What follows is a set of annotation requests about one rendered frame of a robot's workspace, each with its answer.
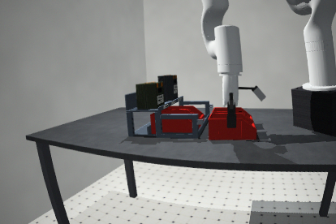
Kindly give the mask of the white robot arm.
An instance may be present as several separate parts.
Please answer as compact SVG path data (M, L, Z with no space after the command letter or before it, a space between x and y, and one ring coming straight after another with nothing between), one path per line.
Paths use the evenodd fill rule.
M243 72L239 28L234 25L222 25L229 1L202 0L202 2L204 9L201 30L210 57L218 61L218 72L221 74ZM303 84L303 89L336 90L336 64L331 29L336 13L336 0L286 0L286 3L298 15L312 14L304 28L311 84Z

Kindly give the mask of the red bin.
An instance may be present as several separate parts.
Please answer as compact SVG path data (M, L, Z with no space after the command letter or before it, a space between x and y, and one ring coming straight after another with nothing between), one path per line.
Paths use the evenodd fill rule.
M191 114L188 110L162 110L162 114ZM150 114L152 134L156 134L155 115ZM162 132L192 133L191 119L162 119Z
M255 140L254 122L243 113L236 113L236 128L227 128L227 113L209 116L209 140Z
M214 107L214 109L215 111L213 111L213 113L227 113L227 107ZM243 113L245 116L247 116L248 118L250 117L250 119L252 120L252 116L241 107L236 107L236 113Z
M192 114L199 114L199 119L205 120L205 115L194 106L169 106L164 110L188 110Z

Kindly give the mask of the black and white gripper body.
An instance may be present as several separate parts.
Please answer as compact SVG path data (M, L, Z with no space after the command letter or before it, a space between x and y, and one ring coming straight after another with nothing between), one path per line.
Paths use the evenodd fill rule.
M239 99L238 75L242 74L222 74L223 106L227 105L227 102L229 101L229 93L234 94L233 105L235 104L235 102L236 106L238 105L238 99Z

